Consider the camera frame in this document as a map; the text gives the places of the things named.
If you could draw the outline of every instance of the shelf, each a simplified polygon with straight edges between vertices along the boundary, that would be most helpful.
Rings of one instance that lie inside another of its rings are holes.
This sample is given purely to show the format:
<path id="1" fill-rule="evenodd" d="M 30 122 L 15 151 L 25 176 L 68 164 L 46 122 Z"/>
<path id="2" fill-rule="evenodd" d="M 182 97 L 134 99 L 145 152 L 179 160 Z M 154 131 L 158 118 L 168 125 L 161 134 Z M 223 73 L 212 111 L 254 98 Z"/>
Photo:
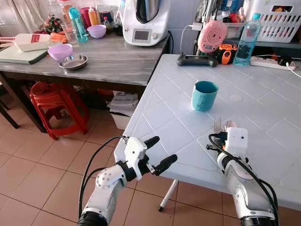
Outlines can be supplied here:
<path id="1" fill-rule="evenodd" d="M 223 43 L 225 43 L 225 44 L 238 44 L 239 39 L 225 39 Z M 257 41 L 256 46 L 301 49 L 301 43 L 297 42 L 297 41 L 293 41 L 293 42 L 290 42 L 290 43 Z"/>

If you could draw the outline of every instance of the cutting board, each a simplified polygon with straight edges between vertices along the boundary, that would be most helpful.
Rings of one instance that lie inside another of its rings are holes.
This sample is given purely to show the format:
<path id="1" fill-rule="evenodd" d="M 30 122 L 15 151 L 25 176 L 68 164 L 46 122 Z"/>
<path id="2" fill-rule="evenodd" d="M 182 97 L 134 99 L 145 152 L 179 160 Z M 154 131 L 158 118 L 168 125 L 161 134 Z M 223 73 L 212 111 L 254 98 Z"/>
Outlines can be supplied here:
<path id="1" fill-rule="evenodd" d="M 22 52 L 16 45 L 0 50 L 0 62 L 34 64 L 47 55 L 48 49 Z"/>

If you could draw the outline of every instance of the purple bowl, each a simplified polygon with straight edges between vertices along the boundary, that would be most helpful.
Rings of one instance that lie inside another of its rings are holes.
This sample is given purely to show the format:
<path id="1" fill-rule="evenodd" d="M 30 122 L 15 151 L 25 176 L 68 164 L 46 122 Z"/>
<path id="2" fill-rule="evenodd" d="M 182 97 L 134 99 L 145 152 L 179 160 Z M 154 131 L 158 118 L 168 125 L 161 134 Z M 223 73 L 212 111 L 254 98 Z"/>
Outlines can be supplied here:
<path id="1" fill-rule="evenodd" d="M 90 35 L 93 38 L 99 39 L 105 35 L 107 31 L 107 27 L 105 25 L 98 24 L 98 25 L 93 25 L 91 27 L 88 27 L 87 31 L 90 33 Z"/>
<path id="2" fill-rule="evenodd" d="M 59 44 L 50 47 L 48 53 L 54 60 L 63 60 L 72 55 L 73 48 L 70 44 Z"/>

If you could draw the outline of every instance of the pink speaker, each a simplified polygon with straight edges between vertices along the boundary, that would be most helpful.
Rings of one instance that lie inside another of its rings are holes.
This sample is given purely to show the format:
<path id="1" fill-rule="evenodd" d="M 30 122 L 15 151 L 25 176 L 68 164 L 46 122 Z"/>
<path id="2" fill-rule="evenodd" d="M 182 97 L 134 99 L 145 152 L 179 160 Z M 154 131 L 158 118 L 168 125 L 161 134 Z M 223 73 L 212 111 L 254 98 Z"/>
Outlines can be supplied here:
<path id="1" fill-rule="evenodd" d="M 212 20 L 201 30 L 198 48 L 204 53 L 216 51 L 227 35 L 227 26 L 221 20 Z"/>

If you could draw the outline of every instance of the metal bowl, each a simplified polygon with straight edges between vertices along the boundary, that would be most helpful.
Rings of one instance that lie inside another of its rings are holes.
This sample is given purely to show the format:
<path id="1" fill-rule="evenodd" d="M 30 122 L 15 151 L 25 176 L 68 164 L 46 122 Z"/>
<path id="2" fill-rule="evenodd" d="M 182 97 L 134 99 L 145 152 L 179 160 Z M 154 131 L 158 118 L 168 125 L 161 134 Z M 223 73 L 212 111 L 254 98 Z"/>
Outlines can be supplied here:
<path id="1" fill-rule="evenodd" d="M 75 54 L 69 57 L 66 57 L 64 60 L 61 60 L 58 65 L 61 68 L 75 71 L 77 69 L 80 69 L 84 67 L 87 63 L 88 58 L 85 55 L 82 54 Z"/>

